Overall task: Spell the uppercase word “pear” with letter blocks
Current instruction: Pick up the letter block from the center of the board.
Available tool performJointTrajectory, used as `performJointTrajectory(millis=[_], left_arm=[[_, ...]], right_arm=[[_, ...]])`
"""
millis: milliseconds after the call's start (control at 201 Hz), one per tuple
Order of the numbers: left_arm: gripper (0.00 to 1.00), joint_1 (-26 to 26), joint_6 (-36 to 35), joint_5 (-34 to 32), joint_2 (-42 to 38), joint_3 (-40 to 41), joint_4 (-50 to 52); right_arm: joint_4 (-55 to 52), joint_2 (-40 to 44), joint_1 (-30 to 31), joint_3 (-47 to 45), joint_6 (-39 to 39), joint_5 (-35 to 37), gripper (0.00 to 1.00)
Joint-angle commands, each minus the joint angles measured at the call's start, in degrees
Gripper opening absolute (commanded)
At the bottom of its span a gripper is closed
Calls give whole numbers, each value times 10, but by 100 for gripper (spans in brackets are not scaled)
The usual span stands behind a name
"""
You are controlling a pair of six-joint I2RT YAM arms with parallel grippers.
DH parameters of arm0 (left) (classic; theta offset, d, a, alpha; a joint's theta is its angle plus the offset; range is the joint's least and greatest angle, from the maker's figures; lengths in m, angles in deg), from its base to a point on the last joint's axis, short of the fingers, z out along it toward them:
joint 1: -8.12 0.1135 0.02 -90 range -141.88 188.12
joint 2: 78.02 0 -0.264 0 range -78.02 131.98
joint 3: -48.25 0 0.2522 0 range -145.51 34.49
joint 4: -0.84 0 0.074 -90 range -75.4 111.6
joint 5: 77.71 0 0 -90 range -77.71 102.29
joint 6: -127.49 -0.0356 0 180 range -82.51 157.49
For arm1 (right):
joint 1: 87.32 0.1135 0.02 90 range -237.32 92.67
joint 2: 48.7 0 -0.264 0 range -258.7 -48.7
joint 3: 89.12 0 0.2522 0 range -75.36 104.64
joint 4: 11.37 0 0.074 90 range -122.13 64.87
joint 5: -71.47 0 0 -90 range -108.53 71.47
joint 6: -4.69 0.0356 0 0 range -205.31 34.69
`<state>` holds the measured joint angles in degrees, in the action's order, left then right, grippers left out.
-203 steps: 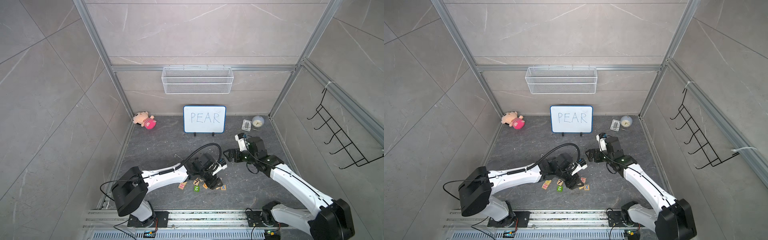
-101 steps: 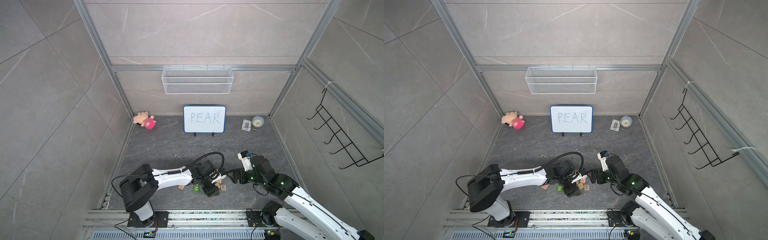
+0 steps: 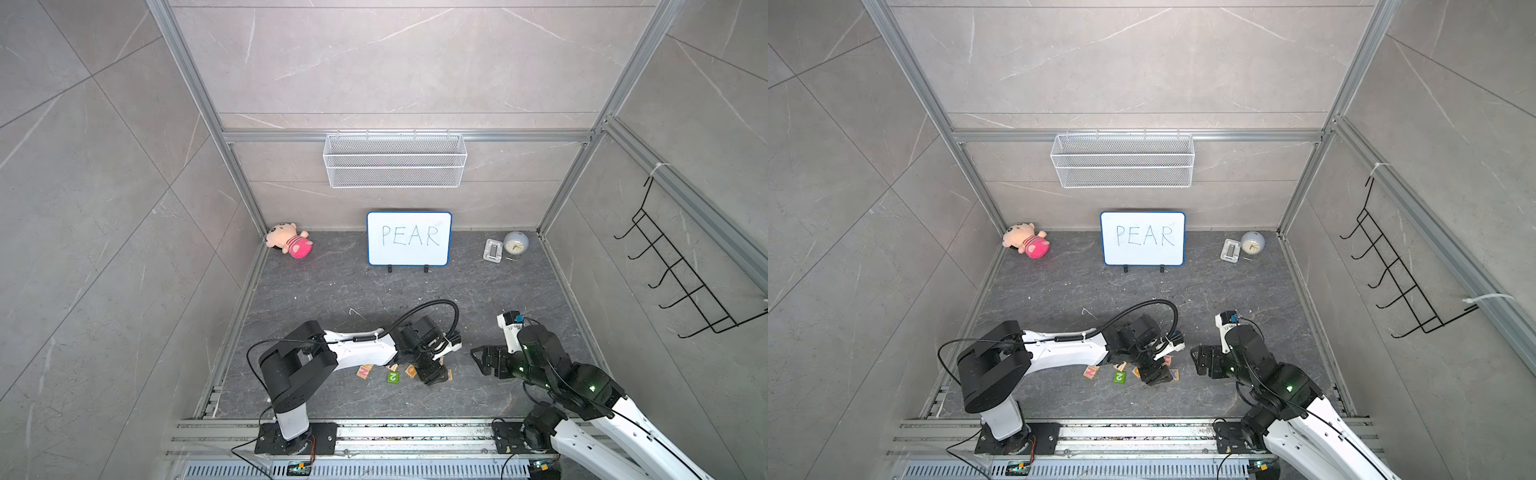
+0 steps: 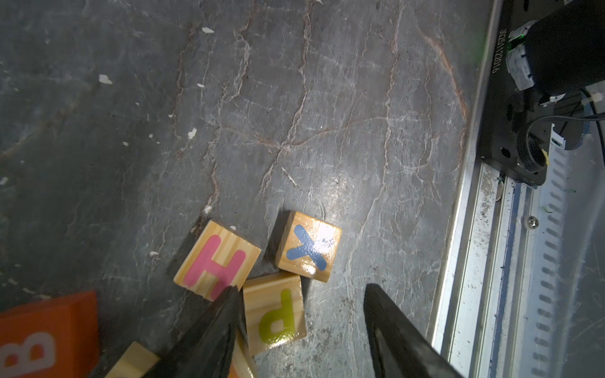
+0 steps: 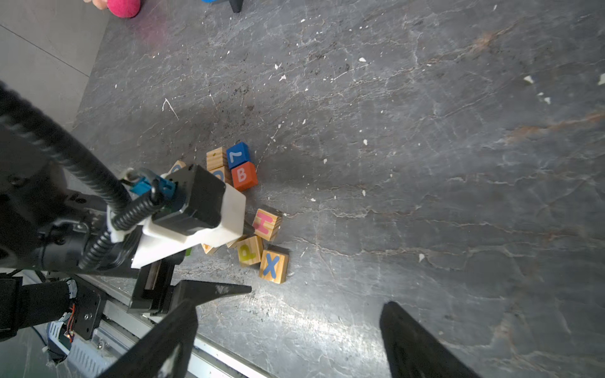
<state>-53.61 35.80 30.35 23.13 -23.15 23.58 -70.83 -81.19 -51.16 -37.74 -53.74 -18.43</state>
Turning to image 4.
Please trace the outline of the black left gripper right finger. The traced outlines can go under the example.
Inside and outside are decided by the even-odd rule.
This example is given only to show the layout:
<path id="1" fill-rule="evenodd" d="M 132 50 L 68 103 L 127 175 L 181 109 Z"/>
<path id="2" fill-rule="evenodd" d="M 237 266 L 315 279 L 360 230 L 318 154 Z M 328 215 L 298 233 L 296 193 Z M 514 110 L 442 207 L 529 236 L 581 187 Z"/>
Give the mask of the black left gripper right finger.
<path id="1" fill-rule="evenodd" d="M 364 316 L 376 377 L 460 377 L 378 284 L 367 284 Z"/>

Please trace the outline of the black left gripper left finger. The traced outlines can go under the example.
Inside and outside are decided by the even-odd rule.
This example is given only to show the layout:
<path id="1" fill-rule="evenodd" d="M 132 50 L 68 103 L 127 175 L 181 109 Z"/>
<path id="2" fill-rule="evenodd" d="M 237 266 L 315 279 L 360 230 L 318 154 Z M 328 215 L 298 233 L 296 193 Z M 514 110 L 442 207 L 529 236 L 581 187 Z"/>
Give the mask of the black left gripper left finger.
<path id="1" fill-rule="evenodd" d="M 225 288 L 146 377 L 227 377 L 240 320 L 240 295 Z"/>

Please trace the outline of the wooden block green P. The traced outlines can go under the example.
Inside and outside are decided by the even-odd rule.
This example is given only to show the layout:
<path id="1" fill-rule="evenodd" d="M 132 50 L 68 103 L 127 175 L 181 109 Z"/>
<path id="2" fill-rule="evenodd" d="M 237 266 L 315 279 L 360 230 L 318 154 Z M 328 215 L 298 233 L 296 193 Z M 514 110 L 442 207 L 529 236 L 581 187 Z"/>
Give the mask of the wooden block green P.
<path id="1" fill-rule="evenodd" d="M 278 272 L 243 286 L 247 346 L 251 355 L 301 340 L 307 324 L 301 277 Z"/>

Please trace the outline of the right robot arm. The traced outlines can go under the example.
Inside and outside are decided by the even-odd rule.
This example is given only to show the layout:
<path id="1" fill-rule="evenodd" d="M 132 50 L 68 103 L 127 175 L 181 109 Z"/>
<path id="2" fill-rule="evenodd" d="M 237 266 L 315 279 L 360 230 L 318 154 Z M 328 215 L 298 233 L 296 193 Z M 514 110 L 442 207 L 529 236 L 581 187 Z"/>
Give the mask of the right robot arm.
<path id="1" fill-rule="evenodd" d="M 572 1 L 512 31 L 507 71 L 519 91 L 551 96 L 604 80 L 604 2 Z"/>

